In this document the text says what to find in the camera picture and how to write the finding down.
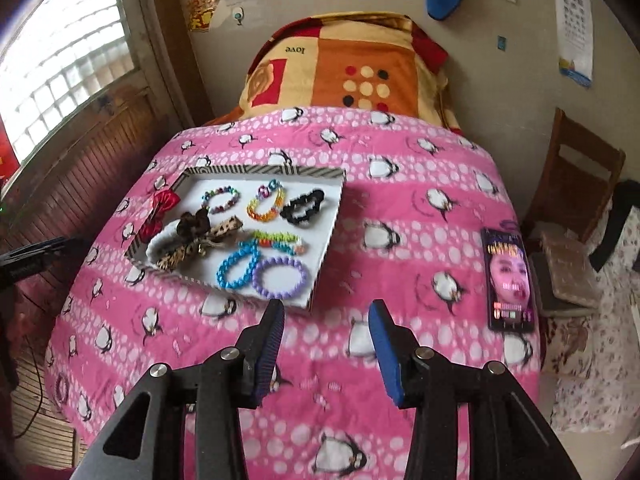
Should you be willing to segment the light blue fluffy scrunchie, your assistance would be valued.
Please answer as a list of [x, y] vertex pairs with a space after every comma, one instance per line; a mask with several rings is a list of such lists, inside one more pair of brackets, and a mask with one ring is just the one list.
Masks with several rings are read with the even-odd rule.
[[182, 238], [178, 234], [179, 223], [179, 220], [167, 223], [160, 232], [151, 238], [145, 249], [147, 263], [156, 266], [163, 256], [168, 255], [182, 245]]

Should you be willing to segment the red bow hair clip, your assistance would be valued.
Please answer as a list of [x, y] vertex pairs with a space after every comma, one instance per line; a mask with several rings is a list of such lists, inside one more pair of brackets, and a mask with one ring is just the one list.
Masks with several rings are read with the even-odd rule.
[[179, 195], [170, 188], [158, 191], [153, 195], [152, 210], [138, 231], [141, 243], [148, 244], [163, 229], [166, 214], [174, 209], [180, 200]]

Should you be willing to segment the leopard print bow scrunchie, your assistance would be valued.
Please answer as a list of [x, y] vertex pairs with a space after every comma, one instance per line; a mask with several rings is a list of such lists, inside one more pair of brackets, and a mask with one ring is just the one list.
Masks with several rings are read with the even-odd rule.
[[236, 240], [243, 227], [237, 216], [231, 216], [223, 222], [211, 224], [205, 208], [195, 214], [185, 212], [180, 216], [178, 234], [182, 245], [163, 256], [155, 266], [165, 272], [177, 271], [196, 257], [204, 257], [211, 249], [226, 247]]

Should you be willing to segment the red paper window decoration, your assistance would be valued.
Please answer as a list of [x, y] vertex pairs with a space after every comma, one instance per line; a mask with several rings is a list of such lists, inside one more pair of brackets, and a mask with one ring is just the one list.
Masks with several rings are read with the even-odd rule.
[[0, 181], [5, 184], [20, 168], [20, 162], [13, 151], [4, 123], [0, 119]]

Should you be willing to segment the smartphone with face screen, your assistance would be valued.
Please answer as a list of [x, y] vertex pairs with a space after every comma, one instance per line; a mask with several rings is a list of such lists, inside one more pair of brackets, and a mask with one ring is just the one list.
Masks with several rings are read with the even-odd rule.
[[487, 286], [488, 326], [494, 332], [530, 334], [535, 328], [532, 282], [518, 234], [480, 231]]

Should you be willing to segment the glass block window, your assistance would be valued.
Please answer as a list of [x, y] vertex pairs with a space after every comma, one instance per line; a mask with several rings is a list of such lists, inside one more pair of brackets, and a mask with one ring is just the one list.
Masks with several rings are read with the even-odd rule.
[[1, 59], [1, 119], [17, 160], [133, 69], [120, 0], [39, 3]]

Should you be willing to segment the striped chevron tray box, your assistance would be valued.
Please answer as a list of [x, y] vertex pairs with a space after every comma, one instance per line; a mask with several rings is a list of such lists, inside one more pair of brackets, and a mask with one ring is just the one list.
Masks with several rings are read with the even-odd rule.
[[331, 167], [186, 168], [125, 256], [149, 275], [308, 310], [344, 181]]

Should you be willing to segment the wooden chair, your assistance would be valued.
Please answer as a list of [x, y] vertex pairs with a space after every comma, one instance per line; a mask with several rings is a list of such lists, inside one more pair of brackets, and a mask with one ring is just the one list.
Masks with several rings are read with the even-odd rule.
[[554, 113], [544, 168], [521, 222], [524, 238], [540, 222], [573, 232], [581, 242], [596, 228], [620, 180], [626, 154], [573, 119]]

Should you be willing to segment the orange yellow folded blanket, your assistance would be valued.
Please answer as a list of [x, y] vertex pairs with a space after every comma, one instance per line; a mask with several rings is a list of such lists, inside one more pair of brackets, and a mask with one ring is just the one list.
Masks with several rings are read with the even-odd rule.
[[419, 118], [454, 133], [447, 51], [407, 15], [330, 13], [274, 32], [220, 122], [293, 107], [346, 107]]

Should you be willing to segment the gold red wall sticker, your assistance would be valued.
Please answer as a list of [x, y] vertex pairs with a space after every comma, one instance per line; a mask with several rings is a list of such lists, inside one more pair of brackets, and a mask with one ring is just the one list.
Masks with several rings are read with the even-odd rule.
[[221, 0], [188, 0], [186, 28], [189, 32], [206, 32]]

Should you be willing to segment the wall calendar poster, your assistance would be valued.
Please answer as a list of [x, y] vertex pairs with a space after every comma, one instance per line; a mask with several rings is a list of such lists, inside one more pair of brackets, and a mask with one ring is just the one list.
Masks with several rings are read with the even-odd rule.
[[590, 0], [555, 0], [559, 71], [584, 88], [592, 85], [593, 22]]

